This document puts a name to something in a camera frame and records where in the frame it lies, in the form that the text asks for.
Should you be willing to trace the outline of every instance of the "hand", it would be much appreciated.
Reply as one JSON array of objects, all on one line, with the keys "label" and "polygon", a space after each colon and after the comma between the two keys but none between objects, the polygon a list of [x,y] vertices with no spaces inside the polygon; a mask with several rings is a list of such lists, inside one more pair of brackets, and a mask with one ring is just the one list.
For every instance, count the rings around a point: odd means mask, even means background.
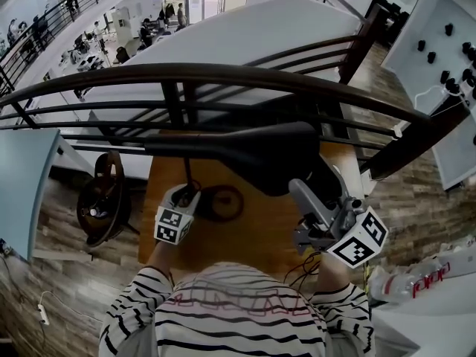
[{"label": "hand", "polygon": [[177,247],[167,242],[159,242],[155,245],[154,251],[147,260],[146,266],[158,269],[166,277],[170,275],[170,265]]},{"label": "hand", "polygon": [[331,254],[322,253],[316,291],[337,291],[344,288],[349,283],[350,278],[348,267]]}]

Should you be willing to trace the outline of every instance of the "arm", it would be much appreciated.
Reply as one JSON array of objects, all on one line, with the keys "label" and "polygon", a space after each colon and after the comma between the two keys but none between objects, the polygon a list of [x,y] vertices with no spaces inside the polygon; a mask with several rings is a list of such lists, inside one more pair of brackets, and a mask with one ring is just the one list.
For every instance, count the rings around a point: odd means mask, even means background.
[{"label": "arm", "polygon": [[332,255],[322,254],[316,290],[310,303],[327,323],[329,356],[374,356],[367,296],[350,283],[348,268]]},{"label": "arm", "polygon": [[106,312],[100,334],[99,356],[115,356],[125,341],[145,330],[153,322],[155,309],[172,293],[168,277],[175,248],[159,242],[132,282],[122,291]]}]

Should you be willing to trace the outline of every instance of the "wooden railing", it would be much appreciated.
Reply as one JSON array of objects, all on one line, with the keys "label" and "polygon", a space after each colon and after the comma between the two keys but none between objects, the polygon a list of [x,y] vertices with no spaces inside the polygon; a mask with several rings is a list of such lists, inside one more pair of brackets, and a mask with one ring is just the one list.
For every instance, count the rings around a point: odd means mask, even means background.
[{"label": "wooden railing", "polygon": [[[160,83],[163,97],[160,97],[160,100],[90,102],[26,111],[19,104],[38,96],[62,91],[136,83]],[[246,106],[223,102],[197,101],[196,87],[208,83],[281,91],[286,95],[278,100],[268,102],[265,106],[262,104]],[[180,96],[178,84],[182,84],[186,91],[183,97]],[[306,121],[318,129],[321,141],[351,144],[354,147],[378,150],[373,157],[367,159],[361,165],[361,171],[370,170],[374,179],[383,179],[423,154],[469,116],[466,104],[456,104],[460,103],[461,100],[461,97],[449,97],[432,116],[428,116],[413,109],[403,109],[395,106],[372,96],[366,91],[341,83],[284,71],[251,66],[197,63],[131,65],[69,75],[14,91],[0,99],[0,107],[12,106],[16,112],[3,115],[0,120],[22,118],[24,123],[3,126],[0,129],[98,128],[105,135],[64,134],[63,137],[77,141],[105,141],[111,144],[109,149],[117,149],[119,152],[133,154],[146,154],[144,144],[160,142],[160,137],[119,136],[115,135],[110,129],[114,127],[233,132],[238,129],[254,128],[257,118],[265,118],[266,123]],[[316,113],[317,105],[329,102],[346,103],[379,112],[400,120],[406,120],[409,125],[403,131],[402,137],[399,138],[392,129],[371,126],[354,120],[335,118],[332,115],[321,115],[318,111]],[[136,108],[166,109],[168,117],[162,123],[108,120],[47,122],[45,120],[45,114],[52,112]],[[198,119],[197,112],[245,115],[240,115],[239,123],[236,126],[220,126],[203,123]],[[43,115],[42,121],[37,123],[33,119],[34,115]],[[389,142],[387,144],[375,144],[338,136],[326,136],[322,131],[321,125],[323,123],[386,135],[389,137]],[[129,149],[114,147],[124,144],[132,146]],[[105,150],[104,147],[89,144],[74,144],[73,147],[86,150]]]}]

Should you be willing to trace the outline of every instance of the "black wire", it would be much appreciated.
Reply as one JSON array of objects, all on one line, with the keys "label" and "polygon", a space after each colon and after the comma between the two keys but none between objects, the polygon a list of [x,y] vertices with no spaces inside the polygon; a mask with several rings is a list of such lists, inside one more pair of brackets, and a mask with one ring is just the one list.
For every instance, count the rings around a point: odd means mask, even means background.
[{"label": "black wire", "polygon": [[[10,273],[10,268],[8,267],[8,264],[7,264],[7,261],[5,260],[5,258],[3,256],[1,256],[0,259],[3,261],[3,263],[5,264],[5,267],[7,268],[8,278],[10,280],[11,285],[13,287],[15,287],[16,291],[18,292],[20,304],[23,304],[26,300],[36,310],[35,304],[23,294],[22,290],[20,290],[20,288],[16,285],[15,281],[13,280],[12,274]],[[4,323],[5,323],[5,328],[7,328],[7,322],[5,320],[4,320]],[[44,352],[45,351],[46,335],[45,335],[45,330],[43,329],[43,323],[41,321],[39,321],[39,325],[41,326],[42,333],[43,333],[42,352]]]},{"label": "black wire", "polygon": [[320,251],[316,251],[315,253],[312,253],[310,254],[305,260],[304,262],[302,262],[301,264],[295,266],[294,268],[292,268],[291,270],[288,271],[288,273],[286,274],[286,276],[284,277],[284,280],[283,280],[283,283],[286,282],[286,279],[287,277],[289,276],[289,274],[291,272],[293,272],[294,270],[302,267],[303,271],[304,271],[304,274],[302,274],[301,276],[299,276],[297,279],[295,279],[291,284],[289,284],[290,287],[293,287],[293,285],[295,285],[299,280],[302,279],[302,281],[300,282],[299,284],[299,287],[297,288],[297,291],[300,292],[300,289],[301,289],[301,286],[303,285],[304,281],[307,279],[307,277],[309,275],[318,275],[319,273],[318,272],[315,272],[319,269],[319,265],[321,264],[321,261],[317,261],[316,263],[314,263],[312,265],[312,267],[308,270],[306,269],[306,265],[309,265],[310,263],[313,263],[314,262],[314,259],[316,256],[320,255],[321,252]]},{"label": "black wire", "polygon": [[42,333],[43,333],[43,341],[42,341],[42,352],[45,351],[45,343],[46,343],[46,335],[45,335],[45,328],[43,328],[43,323],[39,321],[39,325],[42,328]]},{"label": "black wire", "polygon": [[15,280],[13,280],[12,278],[12,274],[10,273],[10,268],[8,267],[8,264],[7,264],[7,261],[5,260],[4,257],[1,257],[1,260],[3,261],[3,263],[5,264],[5,267],[7,268],[7,272],[8,272],[8,278],[10,280],[10,283],[13,287],[15,287],[16,291],[18,292],[18,296],[19,296],[19,302],[20,304],[23,304],[25,302],[25,300],[31,305],[33,306],[33,308],[35,308],[35,304],[30,300],[28,299],[22,292],[22,290],[20,290],[20,288],[16,285],[15,283]]}]

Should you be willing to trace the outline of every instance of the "desk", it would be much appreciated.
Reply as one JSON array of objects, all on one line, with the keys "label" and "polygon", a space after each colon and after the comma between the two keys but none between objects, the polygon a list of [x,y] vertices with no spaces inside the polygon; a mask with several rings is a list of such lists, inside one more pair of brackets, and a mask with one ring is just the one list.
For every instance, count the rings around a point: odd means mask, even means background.
[{"label": "desk", "polygon": [[0,238],[26,260],[34,256],[45,182],[59,148],[58,157],[69,157],[94,175],[58,129],[0,131]]},{"label": "desk", "polygon": [[[363,198],[361,177],[352,146],[322,143],[321,154],[341,171],[350,194]],[[190,160],[192,177],[202,187],[235,186],[244,196],[242,215],[234,221],[217,223],[196,217],[190,233],[178,247],[173,267],[201,271],[212,263],[244,263],[266,273],[286,273],[302,263],[292,244],[292,231],[301,218],[288,194],[267,197],[219,161]],[[144,201],[139,240],[139,262],[146,263],[155,247],[155,214],[165,192],[186,182],[181,158],[154,157]]]}]

